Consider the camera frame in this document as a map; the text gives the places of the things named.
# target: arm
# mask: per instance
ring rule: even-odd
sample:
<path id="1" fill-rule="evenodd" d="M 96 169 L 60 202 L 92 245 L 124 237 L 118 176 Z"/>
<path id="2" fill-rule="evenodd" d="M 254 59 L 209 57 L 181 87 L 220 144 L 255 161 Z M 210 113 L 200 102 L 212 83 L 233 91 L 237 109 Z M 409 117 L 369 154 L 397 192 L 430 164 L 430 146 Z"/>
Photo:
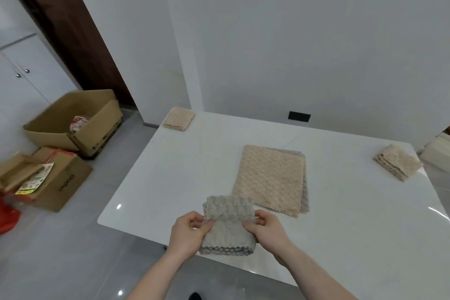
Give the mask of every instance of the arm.
<path id="1" fill-rule="evenodd" d="M 256 224 L 244 222 L 247 231 L 255 234 L 264 249 L 286 267 L 307 300 L 356 300 L 311 257 L 289 239 L 274 214 L 256 210 Z"/>
<path id="2" fill-rule="evenodd" d="M 212 222 L 202 225 L 202 222 L 203 216 L 195 211 L 177 218 L 166 253 L 133 288 L 127 300 L 163 300 L 166 297 L 178 269 L 199 251 L 203 237 L 213 225 Z"/>

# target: door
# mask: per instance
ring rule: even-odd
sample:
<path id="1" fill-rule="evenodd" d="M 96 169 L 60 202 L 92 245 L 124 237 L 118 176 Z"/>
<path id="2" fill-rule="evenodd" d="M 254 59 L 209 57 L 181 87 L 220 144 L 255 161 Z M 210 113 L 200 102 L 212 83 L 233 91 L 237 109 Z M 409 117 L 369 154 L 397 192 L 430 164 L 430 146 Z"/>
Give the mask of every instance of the door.
<path id="1" fill-rule="evenodd" d="M 65 93 L 76 90 L 75 84 L 39 37 L 27 38 L 3 49 L 2 52 L 50 103 Z"/>
<path id="2" fill-rule="evenodd" d="M 83 89 L 112 89 L 134 105 L 83 0 L 21 0 Z"/>
<path id="3" fill-rule="evenodd" d="M 22 73 L 0 54 L 0 161 L 15 152 L 31 153 L 36 149 L 22 126 L 48 105 Z"/>

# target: wall socket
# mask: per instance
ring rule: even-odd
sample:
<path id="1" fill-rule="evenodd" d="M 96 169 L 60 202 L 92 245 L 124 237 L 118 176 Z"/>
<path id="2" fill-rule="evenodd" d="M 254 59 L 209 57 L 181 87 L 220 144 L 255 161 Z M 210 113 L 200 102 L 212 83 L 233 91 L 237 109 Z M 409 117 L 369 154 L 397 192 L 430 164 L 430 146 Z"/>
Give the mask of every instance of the wall socket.
<path id="1" fill-rule="evenodd" d="M 310 117 L 311 117 L 311 114 L 297 113 L 297 112 L 290 111 L 288 119 L 295 120 L 295 121 L 308 122 Z"/>

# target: folded towel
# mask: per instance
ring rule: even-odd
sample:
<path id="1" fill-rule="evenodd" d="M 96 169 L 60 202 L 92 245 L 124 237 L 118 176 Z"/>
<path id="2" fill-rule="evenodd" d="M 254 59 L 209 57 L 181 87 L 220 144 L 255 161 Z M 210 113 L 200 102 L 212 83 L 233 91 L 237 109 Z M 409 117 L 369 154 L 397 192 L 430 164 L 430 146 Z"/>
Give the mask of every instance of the folded towel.
<path id="1" fill-rule="evenodd" d="M 190 109 L 173 107 L 162 125 L 166 128 L 183 132 L 189 127 L 194 116 L 195 113 Z"/>
<path id="2" fill-rule="evenodd" d="M 303 157 L 305 159 L 305 163 L 303 165 L 303 187 L 301 190 L 300 213 L 307 214 L 308 212 L 310 212 L 310 206 L 309 206 L 309 195 L 308 195 L 307 158 L 306 158 L 306 156 L 298 150 L 284 150 L 281 148 L 271 148 L 271 150 L 276 150 L 281 153 L 296 155 L 299 157 Z"/>
<path id="3" fill-rule="evenodd" d="M 205 220 L 214 221 L 214 225 L 203 238 L 200 254 L 239 256 L 255 252 L 256 237 L 242 226 L 243 221 L 255 223 L 250 197 L 210 196 L 203 204 L 203 212 Z"/>
<path id="4" fill-rule="evenodd" d="M 374 160 L 402 182 L 413 176 L 423 166 L 421 161 L 394 144 L 390 144 L 374 156 Z"/>
<path id="5" fill-rule="evenodd" d="M 305 157 L 245 145 L 233 195 L 297 218 L 300 214 Z"/>

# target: open cardboard box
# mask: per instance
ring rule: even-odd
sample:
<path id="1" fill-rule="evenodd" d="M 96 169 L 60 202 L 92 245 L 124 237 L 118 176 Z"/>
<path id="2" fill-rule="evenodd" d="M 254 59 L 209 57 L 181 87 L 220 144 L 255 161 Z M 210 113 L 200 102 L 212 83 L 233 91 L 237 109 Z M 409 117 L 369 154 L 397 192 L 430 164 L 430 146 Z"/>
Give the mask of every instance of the open cardboard box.
<path id="1" fill-rule="evenodd" d="M 54 165 L 47 178 L 33 193 L 15 195 L 15 191 L 20 187 L 17 185 L 9 191 L 9 195 L 19 201 L 54 212 L 63 208 L 92 172 L 92 167 L 78 155 L 57 148 L 42 147 L 31 156 L 31 159 L 40 164 L 54 163 Z"/>
<path id="2" fill-rule="evenodd" d="M 16 190 L 44 167 L 28 155 L 17 153 L 0 164 L 0 191 Z"/>
<path id="3" fill-rule="evenodd" d="M 70 133 L 75 116 L 90 120 Z M 50 146 L 91 157 L 121 123 L 122 111 L 111 89 L 69 92 L 23 126 L 26 136 L 38 147 Z"/>

